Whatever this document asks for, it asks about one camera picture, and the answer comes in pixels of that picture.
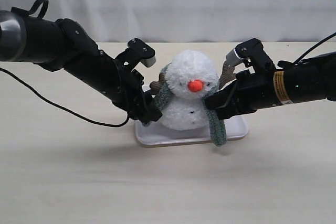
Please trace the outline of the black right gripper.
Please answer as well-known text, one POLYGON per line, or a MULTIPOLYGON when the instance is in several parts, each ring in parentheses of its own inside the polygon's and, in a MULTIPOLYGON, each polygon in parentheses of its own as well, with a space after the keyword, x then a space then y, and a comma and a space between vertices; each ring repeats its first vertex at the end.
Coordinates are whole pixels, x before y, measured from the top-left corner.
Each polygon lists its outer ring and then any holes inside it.
POLYGON ((205 107, 215 110, 223 120, 280 105, 272 80, 276 67, 262 42, 252 38, 235 48, 246 57, 242 64, 252 67, 254 72, 246 69, 237 73, 236 80, 205 99, 205 107))

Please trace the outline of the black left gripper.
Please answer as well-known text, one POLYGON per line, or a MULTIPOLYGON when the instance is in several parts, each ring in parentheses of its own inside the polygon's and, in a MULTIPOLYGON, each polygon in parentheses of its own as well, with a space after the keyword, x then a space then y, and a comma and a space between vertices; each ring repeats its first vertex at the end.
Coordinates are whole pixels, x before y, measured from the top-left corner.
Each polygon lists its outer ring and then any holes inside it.
POLYGON ((111 59, 110 72, 112 103, 128 113, 128 116, 143 124, 158 121, 162 116, 160 109, 155 105, 154 98, 141 88, 141 75, 127 69, 119 60, 111 59))

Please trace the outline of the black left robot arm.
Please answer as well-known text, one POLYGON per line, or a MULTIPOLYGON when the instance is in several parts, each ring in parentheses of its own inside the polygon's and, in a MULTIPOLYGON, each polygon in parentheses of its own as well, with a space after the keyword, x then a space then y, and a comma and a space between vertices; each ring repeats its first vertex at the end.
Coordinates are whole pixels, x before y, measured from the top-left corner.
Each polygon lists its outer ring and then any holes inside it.
POLYGON ((133 120, 149 123, 162 116, 152 96, 143 91, 144 77, 136 70, 138 63, 148 68, 155 64, 155 50, 139 38, 112 58, 72 19, 51 22, 3 10, 1 61, 30 62, 50 72, 63 69, 133 120))

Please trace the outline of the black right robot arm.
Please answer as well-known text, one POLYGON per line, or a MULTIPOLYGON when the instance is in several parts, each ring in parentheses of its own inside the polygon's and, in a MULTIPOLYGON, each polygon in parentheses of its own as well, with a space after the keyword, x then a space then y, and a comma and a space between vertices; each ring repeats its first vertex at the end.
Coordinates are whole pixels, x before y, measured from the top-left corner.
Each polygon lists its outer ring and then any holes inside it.
POLYGON ((206 107, 219 119, 284 105, 335 101, 335 52, 275 65, 262 42, 252 38, 231 50, 226 63, 232 67, 242 63, 254 72, 236 73, 231 84, 206 98, 206 107))

